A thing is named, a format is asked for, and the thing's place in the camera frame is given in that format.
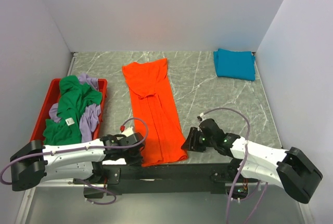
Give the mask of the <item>orange t shirt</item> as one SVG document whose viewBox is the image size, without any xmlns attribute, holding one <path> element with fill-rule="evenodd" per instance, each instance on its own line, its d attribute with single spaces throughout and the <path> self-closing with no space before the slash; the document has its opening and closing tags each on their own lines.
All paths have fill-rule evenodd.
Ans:
<svg viewBox="0 0 333 224">
<path fill-rule="evenodd" d="M 122 67 L 129 88 L 135 129 L 147 134 L 142 150 L 143 166 L 186 160 L 182 133 L 171 85 L 168 60 L 132 62 Z"/>
</svg>

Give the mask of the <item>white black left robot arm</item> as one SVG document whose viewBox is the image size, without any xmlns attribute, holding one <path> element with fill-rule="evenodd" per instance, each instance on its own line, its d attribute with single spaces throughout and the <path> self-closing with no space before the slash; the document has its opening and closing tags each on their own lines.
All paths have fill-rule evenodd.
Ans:
<svg viewBox="0 0 333 224">
<path fill-rule="evenodd" d="M 99 183 L 107 178 L 103 161 L 125 159 L 127 164 L 140 165 L 144 144 L 140 133 L 106 135 L 64 146 L 33 140 L 10 158 L 11 188 L 24 191 L 41 182 L 71 178 Z"/>
</svg>

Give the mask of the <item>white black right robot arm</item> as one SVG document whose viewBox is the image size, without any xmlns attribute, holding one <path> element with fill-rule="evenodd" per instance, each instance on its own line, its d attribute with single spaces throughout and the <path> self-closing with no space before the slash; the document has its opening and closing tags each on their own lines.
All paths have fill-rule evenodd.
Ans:
<svg viewBox="0 0 333 224">
<path fill-rule="evenodd" d="M 240 135 L 224 132 L 211 118 L 192 127 L 182 145 L 183 150 L 194 152 L 204 152 L 208 147 L 232 159 L 227 171 L 216 173 L 216 177 L 229 182 L 240 182 L 243 178 L 267 182 L 283 188 L 303 204 L 309 203 L 323 178 L 300 149 L 276 149 L 247 141 Z"/>
</svg>

